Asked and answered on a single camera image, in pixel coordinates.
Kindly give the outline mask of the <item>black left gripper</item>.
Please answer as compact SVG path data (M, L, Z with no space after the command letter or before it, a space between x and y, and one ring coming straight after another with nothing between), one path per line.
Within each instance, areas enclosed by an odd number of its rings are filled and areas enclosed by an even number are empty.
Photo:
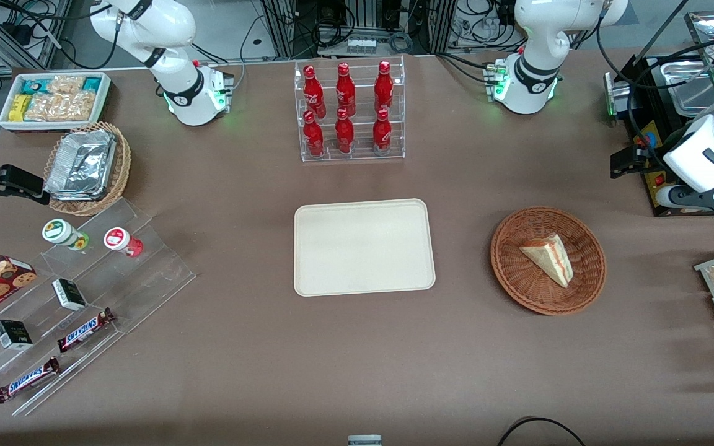
M610 178L616 180L628 174L661 172L663 181L667 181L667 166L658 151L648 151L640 146L621 149L610 156Z

